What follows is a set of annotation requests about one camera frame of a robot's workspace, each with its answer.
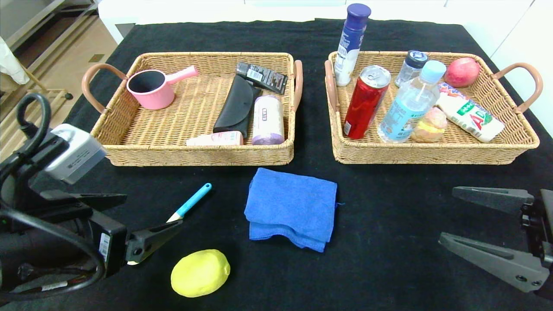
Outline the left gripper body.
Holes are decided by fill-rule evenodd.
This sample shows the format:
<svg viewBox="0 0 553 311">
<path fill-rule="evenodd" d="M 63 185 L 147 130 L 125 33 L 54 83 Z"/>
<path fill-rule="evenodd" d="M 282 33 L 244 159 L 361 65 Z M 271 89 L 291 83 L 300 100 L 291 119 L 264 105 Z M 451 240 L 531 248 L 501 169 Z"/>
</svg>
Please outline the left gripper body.
<svg viewBox="0 0 553 311">
<path fill-rule="evenodd" d="M 102 255 L 104 277 L 120 270 L 126 252 L 126 226 L 98 210 L 89 217 L 65 220 L 57 225 L 84 238 Z M 40 236 L 47 239 L 40 243 L 46 247 L 40 254 L 40 259 L 45 260 L 40 264 L 40 276 L 69 275 L 87 279 L 93 275 L 95 264 L 80 248 L 51 234 Z"/>
</svg>

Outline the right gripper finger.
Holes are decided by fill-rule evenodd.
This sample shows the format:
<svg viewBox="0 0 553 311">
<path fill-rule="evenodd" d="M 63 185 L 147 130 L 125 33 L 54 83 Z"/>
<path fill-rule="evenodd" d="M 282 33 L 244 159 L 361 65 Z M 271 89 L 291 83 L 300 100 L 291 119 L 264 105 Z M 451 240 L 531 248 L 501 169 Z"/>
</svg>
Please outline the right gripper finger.
<svg viewBox="0 0 553 311">
<path fill-rule="evenodd" d="M 439 244 L 464 260 L 494 275 L 522 292 L 541 289 L 550 276 L 549 268 L 530 253 L 441 232 Z"/>
<path fill-rule="evenodd" d="M 534 203 L 534 196 L 523 189 L 458 186 L 452 189 L 452 196 L 511 215 Z"/>
</svg>

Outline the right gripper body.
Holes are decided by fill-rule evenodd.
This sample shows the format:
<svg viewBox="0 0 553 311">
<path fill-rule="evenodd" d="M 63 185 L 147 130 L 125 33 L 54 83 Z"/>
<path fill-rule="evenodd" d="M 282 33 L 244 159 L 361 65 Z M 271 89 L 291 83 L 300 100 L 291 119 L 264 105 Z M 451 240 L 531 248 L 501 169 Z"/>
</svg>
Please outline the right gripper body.
<svg viewBox="0 0 553 311">
<path fill-rule="evenodd" d="M 550 301 L 553 299 L 552 200 L 553 191 L 541 189 L 535 203 L 527 203 L 521 208 L 521 225 L 527 234 L 529 252 L 539 259 L 541 267 L 549 271 L 546 280 L 540 281 L 540 288 L 534 293 Z"/>
</svg>

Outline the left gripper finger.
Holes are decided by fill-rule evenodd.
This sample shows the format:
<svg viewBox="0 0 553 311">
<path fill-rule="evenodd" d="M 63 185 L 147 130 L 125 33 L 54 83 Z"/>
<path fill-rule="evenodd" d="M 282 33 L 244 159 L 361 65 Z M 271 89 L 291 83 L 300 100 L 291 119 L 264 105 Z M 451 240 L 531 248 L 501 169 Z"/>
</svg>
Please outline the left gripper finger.
<svg viewBox="0 0 553 311">
<path fill-rule="evenodd" d="M 144 262 L 181 231 L 183 222 L 182 219 L 174 220 L 131 232 L 126 242 L 127 264 L 136 265 Z"/>
<path fill-rule="evenodd" d="M 126 202 L 126 194 L 71 194 L 61 190 L 47 190 L 40 196 L 50 203 L 83 203 L 98 211 L 105 211 Z"/>
</svg>

